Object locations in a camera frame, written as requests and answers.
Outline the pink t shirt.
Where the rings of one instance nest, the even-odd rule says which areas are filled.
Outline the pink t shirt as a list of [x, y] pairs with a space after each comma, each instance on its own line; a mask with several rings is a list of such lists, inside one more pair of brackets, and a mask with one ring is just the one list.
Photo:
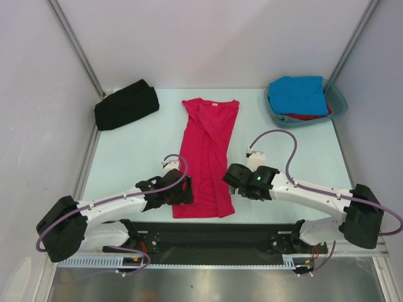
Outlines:
[[227, 151], [239, 112], [239, 102], [217, 103], [202, 98], [182, 101], [188, 122], [179, 151], [188, 163], [194, 201], [173, 206], [175, 219], [223, 218], [235, 213], [227, 171]]

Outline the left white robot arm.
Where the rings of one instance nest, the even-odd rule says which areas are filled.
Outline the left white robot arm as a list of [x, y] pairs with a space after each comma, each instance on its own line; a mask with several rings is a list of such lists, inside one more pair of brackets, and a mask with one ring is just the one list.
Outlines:
[[191, 177], [177, 169], [105, 199], [76, 201], [64, 196], [37, 224], [36, 249], [52, 262], [84, 250], [130, 252], [138, 247], [139, 236], [127, 215], [192, 202]]

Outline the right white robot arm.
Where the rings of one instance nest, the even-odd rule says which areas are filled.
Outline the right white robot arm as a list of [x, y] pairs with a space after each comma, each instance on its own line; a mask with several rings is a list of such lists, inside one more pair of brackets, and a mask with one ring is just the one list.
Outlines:
[[264, 165], [252, 171], [245, 165], [231, 164], [222, 179], [251, 200], [287, 201], [325, 213], [326, 218], [296, 223], [290, 244], [297, 252], [341, 239], [363, 249], [377, 246], [383, 210], [368, 186], [358, 184], [348, 190], [291, 181], [284, 172]]

